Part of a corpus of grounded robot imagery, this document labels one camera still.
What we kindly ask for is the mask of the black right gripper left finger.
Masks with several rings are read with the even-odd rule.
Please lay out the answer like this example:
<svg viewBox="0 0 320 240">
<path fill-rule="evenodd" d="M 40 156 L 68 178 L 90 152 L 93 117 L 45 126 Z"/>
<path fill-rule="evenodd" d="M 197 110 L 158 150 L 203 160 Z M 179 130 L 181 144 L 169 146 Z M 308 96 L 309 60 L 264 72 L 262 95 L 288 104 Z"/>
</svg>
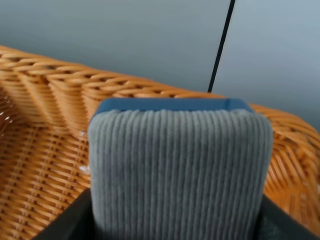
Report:
<svg viewBox="0 0 320 240">
<path fill-rule="evenodd" d="M 95 224 L 89 188 L 34 237 L 35 240 L 93 240 L 94 238 Z"/>
</svg>

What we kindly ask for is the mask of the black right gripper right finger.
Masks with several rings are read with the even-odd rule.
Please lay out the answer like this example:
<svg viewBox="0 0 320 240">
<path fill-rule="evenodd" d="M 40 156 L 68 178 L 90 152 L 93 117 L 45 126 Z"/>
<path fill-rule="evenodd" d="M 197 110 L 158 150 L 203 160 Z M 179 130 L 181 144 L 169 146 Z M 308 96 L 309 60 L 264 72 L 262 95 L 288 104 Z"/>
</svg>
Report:
<svg viewBox="0 0 320 240">
<path fill-rule="evenodd" d="M 260 240 L 317 240 L 318 237 L 299 224 L 268 197 L 263 196 L 258 215 Z"/>
</svg>

